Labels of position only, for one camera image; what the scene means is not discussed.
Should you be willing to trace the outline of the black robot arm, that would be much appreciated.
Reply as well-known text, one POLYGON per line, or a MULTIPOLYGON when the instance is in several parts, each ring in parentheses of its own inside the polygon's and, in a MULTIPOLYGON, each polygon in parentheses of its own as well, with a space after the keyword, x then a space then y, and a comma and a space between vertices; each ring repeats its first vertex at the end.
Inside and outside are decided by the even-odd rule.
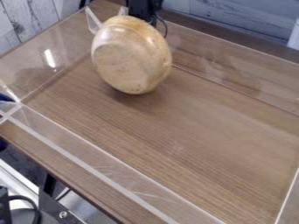
POLYGON ((157 11, 162 8, 164 0, 125 0, 128 15, 156 26, 157 11))

